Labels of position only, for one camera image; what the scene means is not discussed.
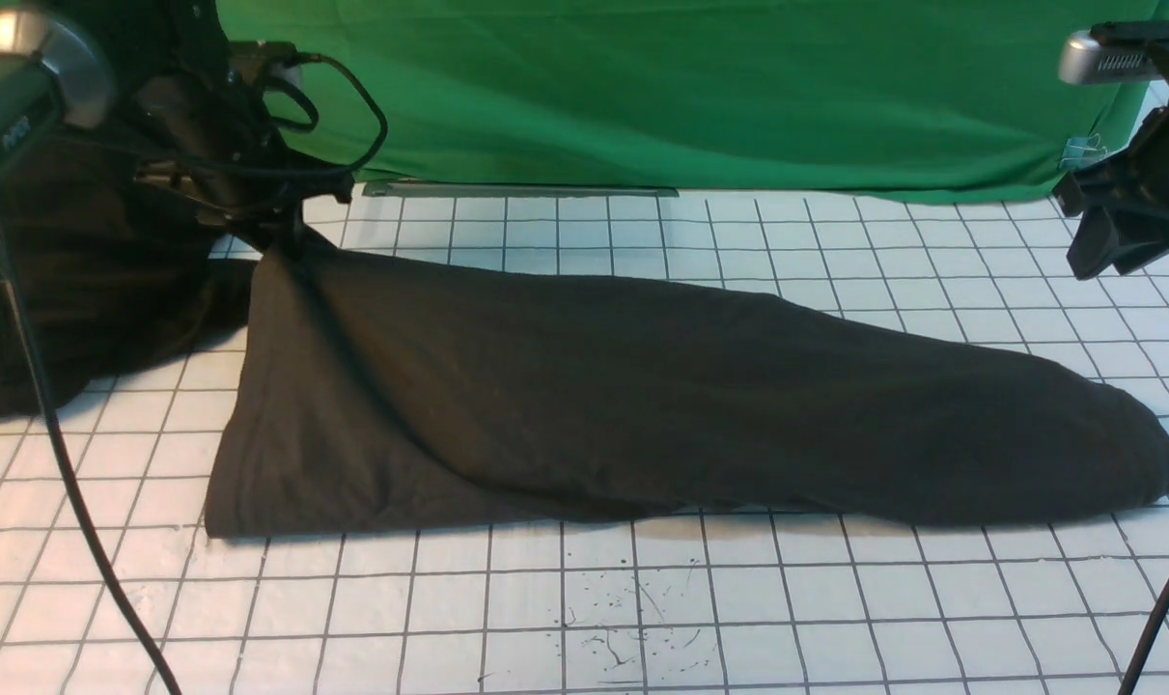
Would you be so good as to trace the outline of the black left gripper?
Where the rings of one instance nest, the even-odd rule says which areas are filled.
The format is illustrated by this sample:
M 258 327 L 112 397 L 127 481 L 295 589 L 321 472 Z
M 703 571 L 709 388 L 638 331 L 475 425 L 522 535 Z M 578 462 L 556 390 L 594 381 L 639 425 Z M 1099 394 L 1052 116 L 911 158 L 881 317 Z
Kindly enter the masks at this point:
M 318 53 L 298 51 L 296 62 L 338 67 Z M 257 252 L 300 246 L 310 199 L 353 201 L 350 164 L 320 161 L 285 141 L 285 132 L 318 127 L 318 107 L 283 79 L 272 89 L 238 79 L 223 39 L 175 46 L 133 98 L 146 116 L 144 133 L 162 150 L 148 153 L 134 178 L 187 199 L 200 223 Z

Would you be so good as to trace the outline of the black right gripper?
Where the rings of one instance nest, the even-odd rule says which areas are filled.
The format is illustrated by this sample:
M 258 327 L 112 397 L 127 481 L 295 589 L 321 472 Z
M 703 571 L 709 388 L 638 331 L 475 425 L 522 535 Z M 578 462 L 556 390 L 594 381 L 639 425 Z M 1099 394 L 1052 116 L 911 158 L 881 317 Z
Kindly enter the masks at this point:
M 1130 274 L 1169 253 L 1169 102 L 1148 114 L 1126 150 L 1056 185 L 1061 214 L 1078 217 L 1067 251 L 1077 280 L 1106 269 Z

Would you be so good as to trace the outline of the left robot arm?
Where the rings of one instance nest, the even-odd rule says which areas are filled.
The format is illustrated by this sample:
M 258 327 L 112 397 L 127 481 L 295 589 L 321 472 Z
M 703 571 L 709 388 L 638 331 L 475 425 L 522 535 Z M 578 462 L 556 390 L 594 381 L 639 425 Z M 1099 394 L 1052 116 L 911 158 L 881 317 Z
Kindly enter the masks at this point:
M 297 153 L 320 116 L 286 42 L 231 42 L 213 1 L 0 4 L 0 418 L 63 406 L 245 324 L 250 260 L 350 202 L 353 164 Z

